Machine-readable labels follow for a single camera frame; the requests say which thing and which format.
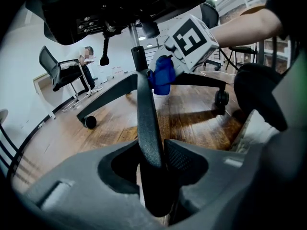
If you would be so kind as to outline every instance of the black pants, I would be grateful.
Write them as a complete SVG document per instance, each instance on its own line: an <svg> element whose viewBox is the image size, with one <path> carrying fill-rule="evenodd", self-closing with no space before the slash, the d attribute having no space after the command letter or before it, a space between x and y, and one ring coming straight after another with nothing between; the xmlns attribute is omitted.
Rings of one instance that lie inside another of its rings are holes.
<svg viewBox="0 0 307 230"><path fill-rule="evenodd" d="M287 129L287 123L272 91L282 78L270 67L248 63L240 68L234 85L242 111L249 115L256 109L267 123L280 131Z"/></svg>
<svg viewBox="0 0 307 230"><path fill-rule="evenodd" d="M87 82L90 85L91 90L92 90L95 87L95 82L92 78L92 75L91 75L87 66L83 66L82 69L83 69L85 78L86 78L86 80L87 80ZM67 69L61 70L61 77L70 76L70 75L73 75L73 74L76 74L76 73L79 73L79 72L81 72L79 66L71 66ZM85 91L89 91L83 76L80 77L80 80L81 80L81 83L83 84L83 86L85 88Z"/></svg>

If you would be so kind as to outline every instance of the wooden floor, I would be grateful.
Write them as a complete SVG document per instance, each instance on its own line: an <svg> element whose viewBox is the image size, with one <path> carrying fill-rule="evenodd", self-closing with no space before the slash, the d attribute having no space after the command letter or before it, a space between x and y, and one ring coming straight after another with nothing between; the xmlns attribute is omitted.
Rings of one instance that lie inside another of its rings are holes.
<svg viewBox="0 0 307 230"><path fill-rule="evenodd" d="M206 70L213 70L213 67L207 66ZM234 76L222 73L206 72L206 76L234 82ZM103 91L117 81L105 83ZM245 116L238 107L233 85L227 85L226 90L230 100L224 113L213 104L216 88L172 86L169 95L154 95L162 140L178 139L212 149L229 149L245 122ZM75 110L57 112L55 120L49 119L39 129L28 143L12 180L16 190L24 192L42 175L76 153L137 139L136 91L97 110L94 113L97 119L95 129L86 129L78 121L76 114L103 91L94 94Z"/></svg>

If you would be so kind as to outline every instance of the black baseboard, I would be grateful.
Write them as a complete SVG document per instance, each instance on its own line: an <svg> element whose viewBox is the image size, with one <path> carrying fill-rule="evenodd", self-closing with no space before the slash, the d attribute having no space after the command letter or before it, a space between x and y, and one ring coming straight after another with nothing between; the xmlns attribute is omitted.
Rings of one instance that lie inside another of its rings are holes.
<svg viewBox="0 0 307 230"><path fill-rule="evenodd" d="M85 93L85 90L82 90L78 93L78 95L81 95L83 93ZM61 108L63 108L64 106L66 106L69 102L71 102L74 99L74 97L72 96L71 98L69 98L68 100L64 101L61 105L57 106L52 112L55 114L57 111L59 111ZM24 149L26 147L26 145L29 143L29 141L32 139L32 137L35 135L35 133L39 130L39 126L42 123L45 123L48 119L50 119L50 116L47 115L32 131L31 133L26 137L26 139L23 141L23 143L21 144L21 146L19 147L18 151L16 152L10 166L9 166L9 170L7 173L7 178L10 179L12 176L14 176L17 167L19 165L19 162L21 160L21 158L23 157L24 154Z"/></svg>

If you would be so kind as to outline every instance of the forearm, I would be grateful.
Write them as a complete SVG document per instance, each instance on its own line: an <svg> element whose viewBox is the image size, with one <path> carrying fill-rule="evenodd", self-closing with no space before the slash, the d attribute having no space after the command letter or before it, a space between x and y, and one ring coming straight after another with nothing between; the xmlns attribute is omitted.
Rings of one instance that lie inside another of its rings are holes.
<svg viewBox="0 0 307 230"><path fill-rule="evenodd" d="M221 48L249 45L277 36L282 32L279 19L271 11L239 16L211 29Z"/></svg>

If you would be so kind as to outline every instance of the black sleeve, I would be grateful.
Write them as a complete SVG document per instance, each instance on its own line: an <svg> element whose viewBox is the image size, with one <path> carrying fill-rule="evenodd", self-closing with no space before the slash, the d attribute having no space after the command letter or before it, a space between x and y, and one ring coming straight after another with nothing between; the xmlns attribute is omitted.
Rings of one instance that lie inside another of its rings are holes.
<svg viewBox="0 0 307 230"><path fill-rule="evenodd" d="M284 34L281 35L282 39L285 39L289 34L293 32L292 25L293 20L291 13L288 13L289 2L287 0L268 0L265 8L272 11L281 21L283 25Z"/></svg>

